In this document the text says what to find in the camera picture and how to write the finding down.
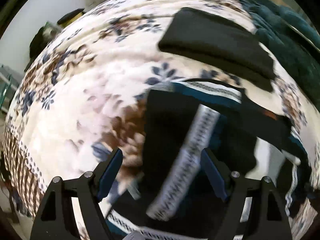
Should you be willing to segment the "floral fleece bed blanket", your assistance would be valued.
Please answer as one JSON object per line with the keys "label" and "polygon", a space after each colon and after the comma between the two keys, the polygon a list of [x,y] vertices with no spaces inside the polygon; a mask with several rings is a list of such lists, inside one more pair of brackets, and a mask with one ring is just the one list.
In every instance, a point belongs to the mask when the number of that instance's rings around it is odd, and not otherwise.
{"label": "floral fleece bed blanket", "polygon": [[[289,218],[291,235],[319,239],[319,108],[260,41],[273,59],[272,92],[160,51],[159,41],[182,8],[226,18],[259,41],[239,0],[107,0],[85,13],[37,57],[10,105],[4,161],[19,200],[35,220],[54,177],[77,179],[119,148],[122,165],[99,202],[106,222],[114,202],[142,177],[149,92],[168,92],[175,81],[209,80],[243,89],[249,100],[291,120],[311,169],[306,197]],[[138,231],[118,236],[108,228],[113,239],[146,239]]]}

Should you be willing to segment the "dark bag beside bed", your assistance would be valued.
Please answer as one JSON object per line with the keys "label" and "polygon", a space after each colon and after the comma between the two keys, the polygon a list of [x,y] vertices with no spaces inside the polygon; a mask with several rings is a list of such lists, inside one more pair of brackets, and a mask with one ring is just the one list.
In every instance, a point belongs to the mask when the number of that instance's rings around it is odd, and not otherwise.
{"label": "dark bag beside bed", "polygon": [[39,29],[29,46],[29,62],[24,69],[25,73],[30,68],[35,59],[45,49],[47,44],[50,43],[54,38],[56,38],[56,36],[61,33],[61,31],[62,28],[60,26],[55,25],[51,22],[46,22],[46,24]]}

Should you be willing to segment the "dark teal fleece blanket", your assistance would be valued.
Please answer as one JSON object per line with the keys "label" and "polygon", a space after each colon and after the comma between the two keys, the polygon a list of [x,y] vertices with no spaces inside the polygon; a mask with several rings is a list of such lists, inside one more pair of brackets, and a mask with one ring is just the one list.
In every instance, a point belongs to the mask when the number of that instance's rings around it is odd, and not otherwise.
{"label": "dark teal fleece blanket", "polygon": [[239,0],[255,34],[319,108],[319,35],[300,15],[270,0]]}

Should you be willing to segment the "black round stool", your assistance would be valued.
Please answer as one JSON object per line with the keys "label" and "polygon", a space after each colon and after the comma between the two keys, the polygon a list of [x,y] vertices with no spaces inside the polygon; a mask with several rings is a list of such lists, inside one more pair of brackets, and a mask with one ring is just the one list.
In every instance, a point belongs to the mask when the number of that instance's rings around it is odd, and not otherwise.
{"label": "black round stool", "polygon": [[58,21],[57,25],[61,28],[65,28],[70,25],[72,22],[80,18],[84,14],[84,8],[79,8],[74,11],[71,11],[64,16],[62,16]]}

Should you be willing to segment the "black patterned striped sweater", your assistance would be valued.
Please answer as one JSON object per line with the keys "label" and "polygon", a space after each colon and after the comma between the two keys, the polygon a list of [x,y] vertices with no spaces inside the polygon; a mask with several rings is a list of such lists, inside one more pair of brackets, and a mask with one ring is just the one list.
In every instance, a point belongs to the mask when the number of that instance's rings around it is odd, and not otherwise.
{"label": "black patterned striped sweater", "polygon": [[[306,197],[311,169],[291,120],[260,107],[243,89],[209,80],[175,81],[151,90],[146,102],[142,177],[113,204],[106,222],[124,236],[209,239],[226,204],[215,195],[201,152],[212,151],[245,178],[273,181],[289,218]],[[247,197],[235,237],[243,239],[252,198]]]}

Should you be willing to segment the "folded black garment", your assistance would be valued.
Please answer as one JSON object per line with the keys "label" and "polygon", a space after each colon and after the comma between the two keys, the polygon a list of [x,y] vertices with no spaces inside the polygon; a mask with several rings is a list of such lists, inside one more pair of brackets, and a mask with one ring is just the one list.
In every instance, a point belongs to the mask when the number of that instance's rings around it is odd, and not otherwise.
{"label": "folded black garment", "polygon": [[273,59],[253,34],[221,16],[193,8],[177,12],[158,43],[162,52],[217,67],[272,92]]}

